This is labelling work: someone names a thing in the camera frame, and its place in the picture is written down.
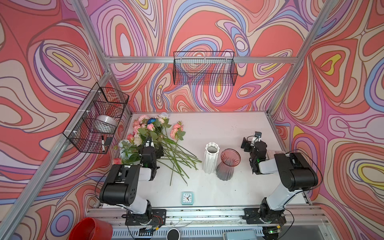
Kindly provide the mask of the pink glass vase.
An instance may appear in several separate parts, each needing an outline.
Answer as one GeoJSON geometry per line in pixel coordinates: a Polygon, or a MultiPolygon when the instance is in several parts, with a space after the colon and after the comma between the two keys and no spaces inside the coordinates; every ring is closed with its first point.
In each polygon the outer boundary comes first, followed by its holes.
{"type": "Polygon", "coordinates": [[[222,181],[228,181],[233,177],[235,167],[241,162],[240,154],[234,149],[222,151],[221,162],[216,168],[216,175],[222,181]]]}

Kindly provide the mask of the pink carnation flower stem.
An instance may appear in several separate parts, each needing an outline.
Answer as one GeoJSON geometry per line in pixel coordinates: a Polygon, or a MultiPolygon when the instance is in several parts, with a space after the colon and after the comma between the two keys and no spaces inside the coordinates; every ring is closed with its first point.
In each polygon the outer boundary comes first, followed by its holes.
{"type": "Polygon", "coordinates": [[[201,161],[195,154],[193,154],[187,148],[180,145],[180,142],[184,140],[185,134],[186,132],[184,131],[184,124],[181,121],[177,122],[172,126],[170,136],[171,136],[171,139],[175,142],[176,150],[179,151],[181,154],[183,154],[190,161],[195,163],[200,163],[201,161]]]}

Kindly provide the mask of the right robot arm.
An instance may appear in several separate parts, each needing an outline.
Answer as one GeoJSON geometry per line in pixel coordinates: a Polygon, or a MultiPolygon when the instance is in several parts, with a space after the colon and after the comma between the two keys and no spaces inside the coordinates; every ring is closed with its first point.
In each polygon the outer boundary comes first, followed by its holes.
{"type": "Polygon", "coordinates": [[[250,153],[250,166],[256,175],[278,173],[280,184],[272,194],[263,198],[259,208],[244,209],[247,224],[284,225],[285,207],[294,196],[309,191],[319,183],[318,175],[301,153],[279,153],[266,159],[267,144],[256,137],[243,138],[241,149],[250,153]]]}

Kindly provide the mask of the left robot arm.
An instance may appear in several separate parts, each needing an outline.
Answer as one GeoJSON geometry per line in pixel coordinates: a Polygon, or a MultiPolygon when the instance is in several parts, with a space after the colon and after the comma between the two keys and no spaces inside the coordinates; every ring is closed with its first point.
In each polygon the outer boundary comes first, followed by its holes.
{"type": "Polygon", "coordinates": [[[138,165],[113,165],[99,193],[99,201],[109,206],[118,206],[128,213],[128,222],[148,225],[158,217],[153,216],[149,200],[138,195],[139,182],[153,181],[157,170],[157,154],[153,144],[139,150],[138,165]]]}

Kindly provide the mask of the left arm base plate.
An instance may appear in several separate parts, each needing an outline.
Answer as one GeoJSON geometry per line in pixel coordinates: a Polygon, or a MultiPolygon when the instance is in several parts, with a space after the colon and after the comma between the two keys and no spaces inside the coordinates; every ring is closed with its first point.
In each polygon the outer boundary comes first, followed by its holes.
{"type": "Polygon", "coordinates": [[[154,209],[147,211],[143,215],[132,214],[127,212],[125,218],[126,226],[144,226],[144,227],[161,227],[166,223],[167,210],[154,209]]]}

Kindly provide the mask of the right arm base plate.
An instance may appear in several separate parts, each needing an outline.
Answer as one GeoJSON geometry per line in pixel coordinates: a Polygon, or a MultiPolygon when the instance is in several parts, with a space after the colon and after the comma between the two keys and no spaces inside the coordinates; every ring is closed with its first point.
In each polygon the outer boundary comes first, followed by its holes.
{"type": "Polygon", "coordinates": [[[287,223],[284,211],[273,211],[269,209],[260,208],[245,208],[243,220],[246,220],[247,224],[275,224],[284,225],[287,223]]]}

